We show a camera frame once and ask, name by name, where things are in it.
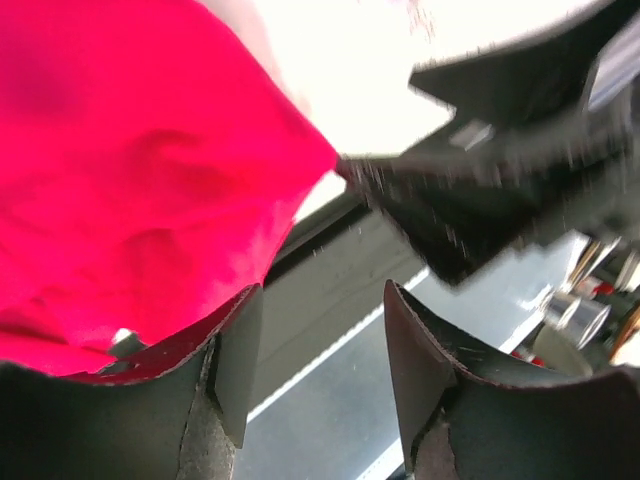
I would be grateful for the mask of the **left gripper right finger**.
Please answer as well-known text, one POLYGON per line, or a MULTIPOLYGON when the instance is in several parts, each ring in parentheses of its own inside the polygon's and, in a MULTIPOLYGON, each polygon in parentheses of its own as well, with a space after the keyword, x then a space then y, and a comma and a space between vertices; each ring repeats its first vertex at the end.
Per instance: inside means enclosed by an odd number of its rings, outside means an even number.
POLYGON ((440 318, 394 281, 384 325, 415 479, 635 479, 639 372, 538 367, 440 318))

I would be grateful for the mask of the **magenta t shirt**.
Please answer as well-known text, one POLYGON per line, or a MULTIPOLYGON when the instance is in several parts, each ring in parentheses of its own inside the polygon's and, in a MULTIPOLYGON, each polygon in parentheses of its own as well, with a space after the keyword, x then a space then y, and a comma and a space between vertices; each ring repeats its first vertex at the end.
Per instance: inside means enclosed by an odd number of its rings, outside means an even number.
POLYGON ((197 1, 1 5, 1 358, 111 362, 260 283, 337 153, 197 1))

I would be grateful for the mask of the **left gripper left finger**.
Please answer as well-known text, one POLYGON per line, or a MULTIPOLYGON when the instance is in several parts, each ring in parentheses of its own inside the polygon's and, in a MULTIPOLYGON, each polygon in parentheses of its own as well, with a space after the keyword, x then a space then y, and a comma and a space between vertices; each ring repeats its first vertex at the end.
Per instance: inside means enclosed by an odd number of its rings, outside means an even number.
POLYGON ((97 373, 1 367, 5 479, 228 479, 262 330, 253 285, 97 373))

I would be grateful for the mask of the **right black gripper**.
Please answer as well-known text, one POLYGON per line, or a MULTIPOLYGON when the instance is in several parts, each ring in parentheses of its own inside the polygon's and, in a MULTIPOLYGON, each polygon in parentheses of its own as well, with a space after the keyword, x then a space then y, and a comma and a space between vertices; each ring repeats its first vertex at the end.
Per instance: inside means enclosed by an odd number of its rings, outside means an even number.
POLYGON ((344 159, 349 187, 456 286, 569 231, 639 237, 639 5, 596 1, 411 85, 454 117, 395 157, 344 159))

